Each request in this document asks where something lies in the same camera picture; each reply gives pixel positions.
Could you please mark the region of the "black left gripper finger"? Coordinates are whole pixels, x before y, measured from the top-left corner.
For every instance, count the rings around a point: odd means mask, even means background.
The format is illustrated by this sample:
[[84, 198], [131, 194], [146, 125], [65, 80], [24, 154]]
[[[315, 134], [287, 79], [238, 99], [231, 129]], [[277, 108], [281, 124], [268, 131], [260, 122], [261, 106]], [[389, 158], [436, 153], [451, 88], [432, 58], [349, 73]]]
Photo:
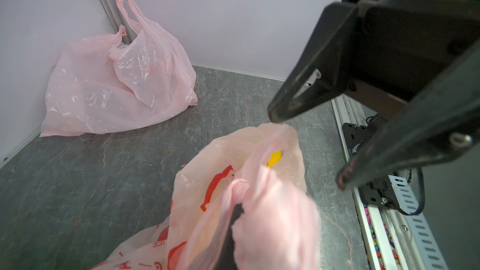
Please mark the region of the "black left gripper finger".
[[235, 263], [234, 250], [235, 250], [235, 241], [233, 239], [232, 226], [236, 220], [244, 213], [242, 204], [237, 204], [232, 210], [231, 219], [228, 224], [228, 230], [226, 232], [226, 237], [222, 245], [220, 255], [218, 257], [217, 263], [214, 267], [214, 270], [237, 270]]

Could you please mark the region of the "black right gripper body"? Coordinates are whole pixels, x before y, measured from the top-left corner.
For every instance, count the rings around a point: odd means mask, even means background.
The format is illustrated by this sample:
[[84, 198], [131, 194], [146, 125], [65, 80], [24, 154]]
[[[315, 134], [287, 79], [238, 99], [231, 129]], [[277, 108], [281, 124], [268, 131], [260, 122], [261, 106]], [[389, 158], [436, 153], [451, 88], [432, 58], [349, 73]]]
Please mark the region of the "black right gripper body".
[[480, 0], [342, 0], [359, 18], [345, 95], [393, 118], [480, 38]]

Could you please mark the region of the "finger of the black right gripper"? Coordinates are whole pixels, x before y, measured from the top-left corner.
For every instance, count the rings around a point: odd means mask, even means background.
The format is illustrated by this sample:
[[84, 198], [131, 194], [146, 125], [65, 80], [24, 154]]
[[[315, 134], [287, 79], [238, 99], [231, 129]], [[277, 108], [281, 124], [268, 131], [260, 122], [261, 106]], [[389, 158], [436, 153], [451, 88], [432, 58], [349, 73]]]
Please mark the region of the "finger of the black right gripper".
[[480, 141], [480, 44], [475, 42], [338, 172], [350, 190], [397, 170], [447, 163]]
[[358, 6], [334, 2], [317, 22], [297, 65], [267, 107], [273, 123], [290, 120], [346, 91]]

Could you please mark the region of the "pink peach printed bag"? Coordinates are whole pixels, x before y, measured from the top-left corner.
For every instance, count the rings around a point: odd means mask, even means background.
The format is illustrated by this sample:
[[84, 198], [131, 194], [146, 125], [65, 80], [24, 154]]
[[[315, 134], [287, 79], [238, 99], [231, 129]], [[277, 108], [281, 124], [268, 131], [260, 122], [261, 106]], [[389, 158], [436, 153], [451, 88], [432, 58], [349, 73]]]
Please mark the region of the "pink peach printed bag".
[[[282, 151], [272, 168], [272, 153]], [[246, 127], [214, 139], [176, 175], [169, 216], [121, 243], [100, 270], [213, 270], [231, 214], [238, 270], [316, 270], [320, 217], [296, 130]]]

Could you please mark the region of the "yellow-green banana bunch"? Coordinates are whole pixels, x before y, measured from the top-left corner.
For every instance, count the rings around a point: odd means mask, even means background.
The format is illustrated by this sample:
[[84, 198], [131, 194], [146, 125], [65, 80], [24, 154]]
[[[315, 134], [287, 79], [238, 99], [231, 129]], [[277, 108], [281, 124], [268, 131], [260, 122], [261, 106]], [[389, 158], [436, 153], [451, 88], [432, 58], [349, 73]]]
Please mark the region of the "yellow-green banana bunch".
[[269, 161], [267, 162], [267, 167], [272, 168], [276, 163], [281, 161], [283, 157], [282, 151], [277, 151], [271, 154]]

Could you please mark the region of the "plain pink plastic bag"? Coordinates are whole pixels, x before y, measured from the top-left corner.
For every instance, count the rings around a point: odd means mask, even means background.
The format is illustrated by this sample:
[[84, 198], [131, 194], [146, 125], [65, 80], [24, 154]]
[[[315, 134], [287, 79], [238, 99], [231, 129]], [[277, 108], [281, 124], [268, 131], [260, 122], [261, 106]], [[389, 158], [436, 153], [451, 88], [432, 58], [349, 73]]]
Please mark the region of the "plain pink plastic bag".
[[134, 0], [115, 34], [68, 44], [49, 79], [41, 136], [137, 130], [196, 106], [196, 72], [181, 43]]

